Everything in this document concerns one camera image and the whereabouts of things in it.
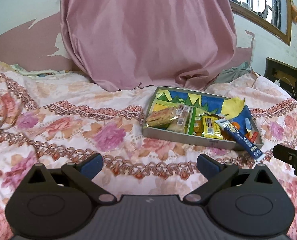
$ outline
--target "snack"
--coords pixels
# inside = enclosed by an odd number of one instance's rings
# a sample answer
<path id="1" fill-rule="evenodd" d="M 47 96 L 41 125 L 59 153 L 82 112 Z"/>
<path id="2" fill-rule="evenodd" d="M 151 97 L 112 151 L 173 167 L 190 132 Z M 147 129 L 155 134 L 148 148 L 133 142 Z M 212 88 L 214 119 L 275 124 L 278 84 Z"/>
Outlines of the snack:
<path id="1" fill-rule="evenodd" d="M 241 127 L 240 125 L 238 124 L 238 122 L 231 122 L 231 124 L 237 129 L 239 130 Z"/>
<path id="2" fill-rule="evenodd" d="M 154 111 L 146 119 L 146 127 L 167 128 L 170 123 L 178 118 L 178 108 L 168 107 L 159 111 Z"/>
<path id="3" fill-rule="evenodd" d="M 215 123 L 215 121 L 218 120 L 218 118 L 214 116 L 202 115 L 201 119 L 203 125 L 202 136 L 213 139 L 224 139 L 221 134 L 221 129 L 219 125 Z"/>
<path id="4" fill-rule="evenodd" d="M 167 130 L 173 131 L 173 132 L 185 133 L 185 126 L 186 126 L 190 111 L 191 111 L 190 106 L 179 105 L 176 111 L 177 118 L 172 120 Z"/>
<path id="5" fill-rule="evenodd" d="M 246 137 L 248 140 L 250 140 L 250 142 L 255 142 L 256 138 L 258 136 L 258 132 L 249 132 L 246 134 Z"/>
<path id="6" fill-rule="evenodd" d="M 227 131 L 238 144 L 240 144 L 250 156 L 257 162 L 265 158 L 265 154 L 250 142 L 239 130 L 237 130 L 228 120 L 219 119 L 215 121 L 224 131 Z"/>
<path id="7" fill-rule="evenodd" d="M 248 118 L 245 118 L 245 127 L 246 127 L 246 131 L 248 133 L 252 132 L 252 126 L 250 125 L 250 119 L 248 119 Z"/>
<path id="8" fill-rule="evenodd" d="M 234 141 L 233 137 L 230 136 L 230 134 L 227 131 L 223 130 L 222 128 L 221 128 L 221 134 L 225 140 Z"/>
<path id="9" fill-rule="evenodd" d="M 193 135 L 202 136 L 202 120 L 200 116 L 195 117 Z"/>

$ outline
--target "electrical cable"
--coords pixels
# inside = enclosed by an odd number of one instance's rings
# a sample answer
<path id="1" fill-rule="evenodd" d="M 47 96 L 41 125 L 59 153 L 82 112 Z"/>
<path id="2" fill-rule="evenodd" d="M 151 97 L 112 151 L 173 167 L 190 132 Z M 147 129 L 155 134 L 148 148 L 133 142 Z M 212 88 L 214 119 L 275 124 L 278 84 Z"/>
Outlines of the electrical cable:
<path id="1" fill-rule="evenodd" d="M 291 81 L 290 81 L 287 77 L 281 77 L 281 78 L 278 80 L 278 83 L 279 83 L 280 80 L 283 79 L 283 78 L 287 79 L 288 82 L 290 83 L 290 85 L 291 85 L 291 87 L 292 87 L 292 90 L 293 90 L 294 99 L 296 100 L 296 95 L 295 95 L 295 92 L 294 92 L 294 87 L 293 87 Z"/>

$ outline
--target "blue tube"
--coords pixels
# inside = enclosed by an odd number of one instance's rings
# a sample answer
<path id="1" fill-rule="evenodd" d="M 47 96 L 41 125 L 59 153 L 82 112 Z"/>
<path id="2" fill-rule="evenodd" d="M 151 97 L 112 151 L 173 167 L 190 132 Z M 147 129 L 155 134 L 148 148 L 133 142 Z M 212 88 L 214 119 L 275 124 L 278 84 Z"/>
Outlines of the blue tube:
<path id="1" fill-rule="evenodd" d="M 256 160 L 257 162 L 263 160 L 265 158 L 265 154 L 257 148 L 257 146 L 250 142 L 245 135 L 237 130 L 228 120 L 219 119 L 215 121 L 224 131 L 227 131 L 235 141 L 240 144 L 244 150 L 246 150 L 250 156 Z"/>

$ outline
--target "window frame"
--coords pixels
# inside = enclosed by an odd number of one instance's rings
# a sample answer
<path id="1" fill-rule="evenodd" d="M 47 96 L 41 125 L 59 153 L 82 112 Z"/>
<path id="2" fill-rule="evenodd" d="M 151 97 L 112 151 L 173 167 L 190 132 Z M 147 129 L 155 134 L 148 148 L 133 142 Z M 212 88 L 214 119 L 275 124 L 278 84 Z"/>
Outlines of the window frame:
<path id="1" fill-rule="evenodd" d="M 274 34 L 278 38 L 280 38 L 282 41 L 284 41 L 288 46 L 290 46 L 290 39 L 291 39 L 291 31 L 292 31 L 292 19 L 291 19 L 291 2 L 290 0 L 286 0 L 286 6 L 287 6 L 287 15 L 286 15 L 286 33 L 283 33 L 280 31 L 277 27 L 275 27 L 270 22 L 266 21 L 262 17 L 258 16 L 257 14 L 253 13 L 252 11 L 248 10 L 247 8 L 230 1 L 231 8 L 233 13 L 238 14 L 251 22 L 261 26 L 268 32 Z"/>

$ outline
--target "hanging clothes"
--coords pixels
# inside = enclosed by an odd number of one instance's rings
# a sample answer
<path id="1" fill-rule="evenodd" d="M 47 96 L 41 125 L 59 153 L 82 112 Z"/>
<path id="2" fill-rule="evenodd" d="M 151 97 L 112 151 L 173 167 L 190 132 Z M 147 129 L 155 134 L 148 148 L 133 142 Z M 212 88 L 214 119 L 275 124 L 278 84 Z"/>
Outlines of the hanging clothes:
<path id="1" fill-rule="evenodd" d="M 228 0 L 61 0 L 64 45 L 108 91 L 201 90 L 236 49 Z"/>

